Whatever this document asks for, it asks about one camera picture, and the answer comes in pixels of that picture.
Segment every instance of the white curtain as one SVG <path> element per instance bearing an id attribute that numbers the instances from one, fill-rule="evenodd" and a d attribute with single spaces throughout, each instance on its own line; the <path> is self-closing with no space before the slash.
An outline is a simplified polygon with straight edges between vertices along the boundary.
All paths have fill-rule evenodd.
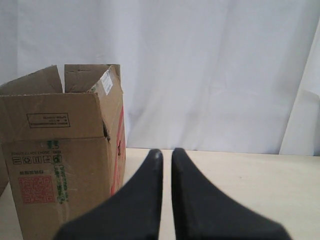
<path id="1" fill-rule="evenodd" d="M 120 63 L 128 147 L 320 153 L 319 0 L 0 0 L 0 83 Z"/>

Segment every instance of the cardboard box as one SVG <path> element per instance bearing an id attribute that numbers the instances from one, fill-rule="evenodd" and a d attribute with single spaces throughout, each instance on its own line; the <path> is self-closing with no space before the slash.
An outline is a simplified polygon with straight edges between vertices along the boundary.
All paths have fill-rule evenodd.
<path id="1" fill-rule="evenodd" d="M 0 142 L 24 240 L 50 240 L 123 184 L 119 65 L 56 66 L 0 87 Z"/>
<path id="2" fill-rule="evenodd" d="M 8 173 L 2 151 L 0 149 L 0 197 L 8 184 Z"/>

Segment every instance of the wooden table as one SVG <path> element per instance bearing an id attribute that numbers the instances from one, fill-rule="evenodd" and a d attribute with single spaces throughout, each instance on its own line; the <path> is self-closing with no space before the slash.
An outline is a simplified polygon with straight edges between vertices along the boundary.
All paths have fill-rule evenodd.
<path id="1" fill-rule="evenodd" d="M 127 149 L 125 181 L 148 149 Z M 171 150 L 163 150 L 160 240 L 174 240 Z M 320 239 L 320 157 L 188 151 L 217 187 L 252 210 L 282 223 L 295 240 Z M 22 240 L 11 190 L 0 198 L 0 239 Z"/>

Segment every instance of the red qr code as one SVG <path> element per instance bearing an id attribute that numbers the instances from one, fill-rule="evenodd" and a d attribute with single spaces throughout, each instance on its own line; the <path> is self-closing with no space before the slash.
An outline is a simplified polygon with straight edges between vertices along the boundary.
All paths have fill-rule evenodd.
<path id="1" fill-rule="evenodd" d="M 19 177 L 24 204 L 54 203 L 51 176 Z"/>

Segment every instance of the white label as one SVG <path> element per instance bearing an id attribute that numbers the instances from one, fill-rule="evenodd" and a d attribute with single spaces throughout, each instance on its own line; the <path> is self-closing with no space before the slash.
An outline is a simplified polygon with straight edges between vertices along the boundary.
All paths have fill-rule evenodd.
<path id="1" fill-rule="evenodd" d="M 114 85 L 112 83 L 111 77 L 109 75 L 109 71 L 106 71 L 102 77 L 101 77 L 101 82 L 105 91 L 105 94 L 108 95 L 112 86 Z"/>

